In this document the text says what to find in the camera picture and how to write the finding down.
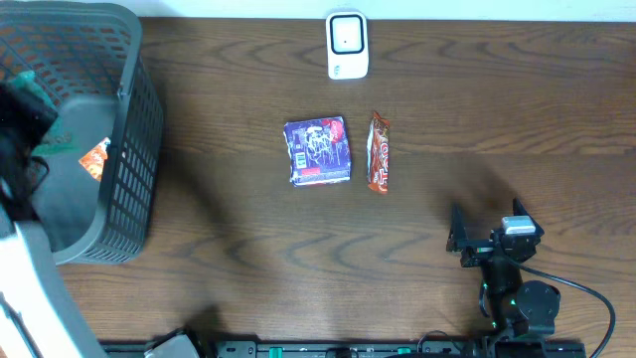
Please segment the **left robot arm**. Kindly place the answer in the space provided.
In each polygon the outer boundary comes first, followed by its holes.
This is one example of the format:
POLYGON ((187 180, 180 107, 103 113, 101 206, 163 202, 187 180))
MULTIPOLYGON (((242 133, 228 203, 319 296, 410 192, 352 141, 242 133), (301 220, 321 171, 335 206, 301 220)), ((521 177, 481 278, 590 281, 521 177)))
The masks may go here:
POLYGON ((1 86, 1 348, 9 357, 202 357, 177 330, 147 344, 98 342, 67 291, 31 204, 32 150, 57 112, 27 89, 1 86))

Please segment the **purple snack box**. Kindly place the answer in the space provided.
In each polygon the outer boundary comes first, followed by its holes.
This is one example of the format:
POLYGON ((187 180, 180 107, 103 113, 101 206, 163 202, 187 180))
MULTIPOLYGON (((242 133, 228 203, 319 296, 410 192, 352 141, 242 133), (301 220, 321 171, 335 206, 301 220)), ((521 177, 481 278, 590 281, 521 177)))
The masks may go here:
POLYGON ((342 116, 290 121, 283 126, 295 187, 327 185, 351 179, 352 159, 342 116))

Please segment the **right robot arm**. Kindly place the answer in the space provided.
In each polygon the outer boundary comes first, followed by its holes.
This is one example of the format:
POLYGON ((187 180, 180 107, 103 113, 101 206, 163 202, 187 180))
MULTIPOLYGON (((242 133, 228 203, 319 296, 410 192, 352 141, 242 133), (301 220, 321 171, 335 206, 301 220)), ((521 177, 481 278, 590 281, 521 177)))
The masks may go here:
POLYGON ((555 333, 560 292, 539 280, 524 281, 521 263, 537 252, 543 228, 521 201, 487 239, 471 239, 458 205, 451 211, 446 250, 459 253, 460 265, 482 272, 479 306, 493 331, 466 342, 463 357, 546 357, 546 338, 555 333))

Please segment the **teal snack packet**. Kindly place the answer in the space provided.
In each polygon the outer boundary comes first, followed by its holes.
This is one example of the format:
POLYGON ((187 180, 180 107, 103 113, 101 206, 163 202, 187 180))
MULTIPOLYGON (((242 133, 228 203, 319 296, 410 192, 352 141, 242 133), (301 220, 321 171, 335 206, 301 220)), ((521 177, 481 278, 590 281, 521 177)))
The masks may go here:
MULTIPOLYGON (((44 89, 37 83, 37 77, 34 71, 26 71, 16 75, 9 81, 11 85, 16 86, 18 89, 24 89, 40 98, 47 107, 56 109, 51 97, 44 91, 44 89)), ((45 134, 42 142, 38 145, 34 151, 34 155, 39 156, 51 156, 64 152, 75 150, 73 137, 62 127, 59 120, 56 120, 50 127, 49 131, 45 134)))

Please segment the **orange red snack bar wrapper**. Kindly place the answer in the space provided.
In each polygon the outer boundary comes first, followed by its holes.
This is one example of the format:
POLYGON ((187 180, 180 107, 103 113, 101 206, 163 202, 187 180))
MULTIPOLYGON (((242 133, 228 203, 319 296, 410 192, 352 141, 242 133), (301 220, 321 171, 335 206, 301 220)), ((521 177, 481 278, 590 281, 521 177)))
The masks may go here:
POLYGON ((390 123, 376 111, 370 122, 367 139, 368 187, 380 194, 389 191, 390 123))

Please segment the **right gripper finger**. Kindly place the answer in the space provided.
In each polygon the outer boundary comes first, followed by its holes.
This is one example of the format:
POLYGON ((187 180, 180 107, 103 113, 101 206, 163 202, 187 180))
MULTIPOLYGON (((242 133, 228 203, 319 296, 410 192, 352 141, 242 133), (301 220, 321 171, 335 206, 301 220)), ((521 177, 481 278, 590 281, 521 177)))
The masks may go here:
POLYGON ((467 246, 468 235, 464 225, 463 215, 457 204, 452 206, 451 223, 446 243, 446 250, 450 253, 461 252, 467 246))
POLYGON ((531 216, 531 214, 524 207, 522 201, 519 198, 515 198, 513 200, 513 213, 515 217, 527 217, 528 220, 535 227, 535 234, 538 236, 543 236, 545 234, 544 229, 538 224, 538 222, 531 216))

